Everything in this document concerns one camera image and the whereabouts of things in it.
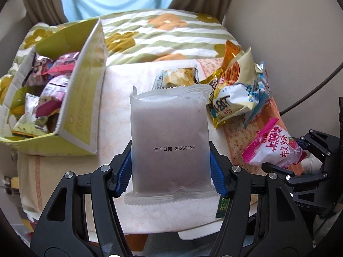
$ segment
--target snack pile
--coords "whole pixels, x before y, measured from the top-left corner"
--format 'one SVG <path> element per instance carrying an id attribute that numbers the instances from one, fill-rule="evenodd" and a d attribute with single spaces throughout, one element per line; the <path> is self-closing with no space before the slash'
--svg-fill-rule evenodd
<path id="1" fill-rule="evenodd" d="M 259 80 L 262 79 L 258 76 L 258 70 L 260 73 L 265 71 L 254 63 L 250 48 L 244 53 L 240 47 L 230 41 L 226 42 L 225 57 L 221 67 L 200 82 L 209 84 L 213 88 L 209 108 L 216 129 L 230 118 L 245 113 L 249 113 L 248 124 L 257 116 L 257 113 L 253 112 L 255 107 L 262 105 L 260 107 L 262 109 L 265 105 L 265 98 L 260 100 Z"/>
<path id="2" fill-rule="evenodd" d="M 32 138 L 54 132 L 78 55 L 79 52 L 72 52 L 53 61 L 35 54 L 32 70 L 22 84 L 22 104 L 11 109 L 13 136 Z M 0 79 L 0 105 L 12 80 L 12 75 Z"/>

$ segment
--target black cable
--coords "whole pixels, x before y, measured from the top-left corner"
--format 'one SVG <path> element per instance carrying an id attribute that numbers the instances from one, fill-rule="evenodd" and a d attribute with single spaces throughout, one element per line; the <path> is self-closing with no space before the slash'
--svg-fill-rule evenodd
<path id="1" fill-rule="evenodd" d="M 292 104 L 290 107 L 286 108 L 284 111 L 280 112 L 280 116 L 282 116 L 283 114 L 287 113 L 288 111 L 292 110 L 293 108 L 295 108 L 296 106 L 298 106 L 299 104 L 303 103 L 305 100 L 307 100 L 309 97 L 311 97 L 312 95 L 314 95 L 316 92 L 318 92 L 321 88 L 323 88 L 327 83 L 329 83 L 331 81 L 332 78 L 334 78 L 343 68 L 343 62 L 339 65 L 338 68 L 336 68 L 336 70 L 331 73 L 327 79 L 325 79 L 322 83 L 320 83 L 316 88 L 314 88 L 312 91 L 310 91 L 306 96 L 304 96 L 303 98 L 299 99 L 295 104 Z"/>

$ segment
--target cracker package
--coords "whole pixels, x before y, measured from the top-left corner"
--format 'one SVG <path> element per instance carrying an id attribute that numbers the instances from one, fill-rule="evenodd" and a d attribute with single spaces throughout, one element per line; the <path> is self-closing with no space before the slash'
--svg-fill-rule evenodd
<path id="1" fill-rule="evenodd" d="M 251 49 L 245 54 L 239 51 L 237 55 L 225 55 L 229 58 L 224 58 L 222 67 L 201 82 L 211 85 L 214 89 L 209 108 L 215 128 L 231 117 L 251 111 L 259 102 L 258 81 Z"/>
<path id="2" fill-rule="evenodd" d="M 155 78 L 153 90 L 199 84 L 196 67 L 170 68 L 161 71 Z"/>
<path id="3" fill-rule="evenodd" d="M 46 121 L 42 121 L 42 119 L 36 118 L 36 106 L 38 104 L 38 100 L 39 97 L 29 93 L 26 94 L 25 113 L 13 127 L 13 135 L 25 138 L 32 138 L 49 133 L 45 125 L 47 119 Z"/>

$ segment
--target striped blanket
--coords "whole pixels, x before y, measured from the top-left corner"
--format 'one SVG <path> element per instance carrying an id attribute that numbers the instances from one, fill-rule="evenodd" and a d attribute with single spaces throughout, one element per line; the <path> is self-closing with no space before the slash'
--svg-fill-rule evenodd
<path id="1" fill-rule="evenodd" d="M 206 14 L 173 9 L 135 10 L 100 17 L 109 50 L 107 66 L 163 60 L 219 58 L 233 36 Z M 30 48 L 75 22 L 59 26 L 38 23 L 27 33 L 13 61 L 14 74 Z"/>

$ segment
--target blue gripper pad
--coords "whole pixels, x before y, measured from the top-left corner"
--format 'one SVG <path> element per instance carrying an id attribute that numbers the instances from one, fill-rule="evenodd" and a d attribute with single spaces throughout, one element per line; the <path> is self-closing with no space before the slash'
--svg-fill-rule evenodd
<path id="1" fill-rule="evenodd" d="M 132 175 L 132 163 L 131 163 L 131 151 L 129 152 L 128 156 L 124 160 L 123 165 L 117 175 L 117 187 L 116 193 L 118 197 L 127 189 L 130 178 Z"/>
<path id="2" fill-rule="evenodd" d="M 227 190 L 225 186 L 225 176 L 222 169 L 214 157 L 214 154 L 210 151 L 210 163 L 211 163 L 211 178 L 214 183 L 214 187 L 223 198 L 227 197 Z"/>

